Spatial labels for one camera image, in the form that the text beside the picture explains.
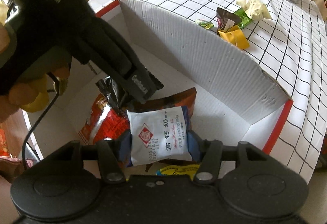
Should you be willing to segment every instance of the human hand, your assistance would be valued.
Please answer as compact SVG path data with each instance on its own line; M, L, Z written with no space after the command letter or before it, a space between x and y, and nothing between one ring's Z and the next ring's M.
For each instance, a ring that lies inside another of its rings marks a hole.
M10 38L7 30L0 24L0 55L6 50L9 42ZM66 79L69 77L68 64L51 72L58 78ZM39 93L39 90L35 88L35 83L16 83L10 89L8 95L0 96L0 123L14 114L20 108L20 105L34 102Z

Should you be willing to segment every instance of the table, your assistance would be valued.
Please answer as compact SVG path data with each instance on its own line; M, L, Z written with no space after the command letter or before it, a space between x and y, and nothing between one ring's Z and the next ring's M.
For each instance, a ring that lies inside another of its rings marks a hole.
M216 8L236 11L236 0L142 0L183 18L205 19L215 26ZM294 103L271 155L307 181L317 163L327 119L326 32L314 2L261 0L272 20L253 22L244 34L246 53L275 78ZM91 0L96 10L111 0Z

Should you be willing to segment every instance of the checkered tablecloth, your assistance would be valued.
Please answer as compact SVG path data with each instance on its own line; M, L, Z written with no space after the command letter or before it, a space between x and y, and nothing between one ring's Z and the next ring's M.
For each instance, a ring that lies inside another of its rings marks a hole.
M191 21L217 26L216 9L236 11L236 0L142 0ZM246 53L292 96L293 107L271 155L309 181L326 131L327 67L325 25L315 3L261 0L272 20L243 30Z

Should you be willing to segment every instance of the cardboard box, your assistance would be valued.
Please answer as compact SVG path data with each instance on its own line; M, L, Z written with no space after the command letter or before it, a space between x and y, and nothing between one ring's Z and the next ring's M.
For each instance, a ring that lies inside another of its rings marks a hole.
M165 85L154 99L196 87L191 122L200 137L225 145L248 141L271 151L292 100L244 52L194 22L138 0L114 1L97 15L120 32ZM35 131L44 155L78 138L99 94L95 83L105 76L94 65L91 70L73 61L67 92ZM29 116L31 123L37 118Z

